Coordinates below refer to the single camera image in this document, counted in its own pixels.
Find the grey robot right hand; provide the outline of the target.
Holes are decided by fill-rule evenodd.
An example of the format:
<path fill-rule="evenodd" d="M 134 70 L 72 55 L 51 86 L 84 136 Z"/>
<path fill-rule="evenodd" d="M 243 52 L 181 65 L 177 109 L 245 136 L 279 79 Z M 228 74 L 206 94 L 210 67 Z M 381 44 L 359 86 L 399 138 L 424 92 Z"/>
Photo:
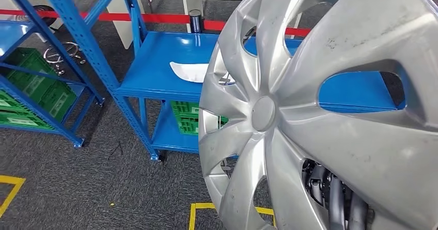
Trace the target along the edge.
<path fill-rule="evenodd" d="M 371 229 L 374 210 L 338 176 L 316 161 L 306 159 L 304 187 L 328 213 L 328 229 Z"/>

